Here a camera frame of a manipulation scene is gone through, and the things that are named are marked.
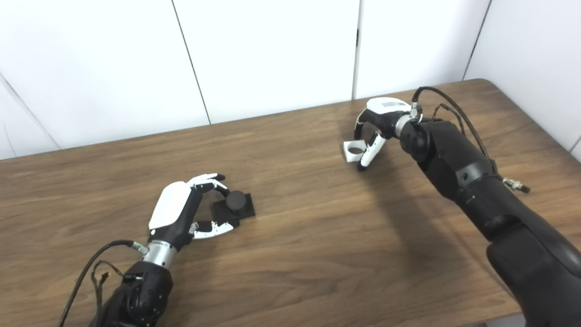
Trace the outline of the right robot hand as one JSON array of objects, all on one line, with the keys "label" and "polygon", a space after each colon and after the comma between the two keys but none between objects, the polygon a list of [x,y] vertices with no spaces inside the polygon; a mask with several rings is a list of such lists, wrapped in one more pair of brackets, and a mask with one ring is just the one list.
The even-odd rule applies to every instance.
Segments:
[{"label": "right robot hand", "polygon": [[371,124],[376,131],[366,142],[365,149],[357,163],[358,171],[365,171],[388,139],[400,137],[403,126],[411,120],[411,105],[390,97],[370,99],[366,108],[357,116],[354,139],[362,139],[364,124]]}]

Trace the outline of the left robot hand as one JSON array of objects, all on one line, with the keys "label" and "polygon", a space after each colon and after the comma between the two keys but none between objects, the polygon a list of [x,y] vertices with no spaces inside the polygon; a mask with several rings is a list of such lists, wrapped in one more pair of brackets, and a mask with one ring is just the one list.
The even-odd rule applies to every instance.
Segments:
[{"label": "left robot hand", "polygon": [[192,240],[213,238],[238,228],[240,222],[237,220],[196,222],[194,219],[205,193],[216,190],[224,197],[230,194],[222,184],[225,179],[222,174],[209,173],[166,186],[148,224],[148,242],[165,242],[174,250],[181,251]]}]

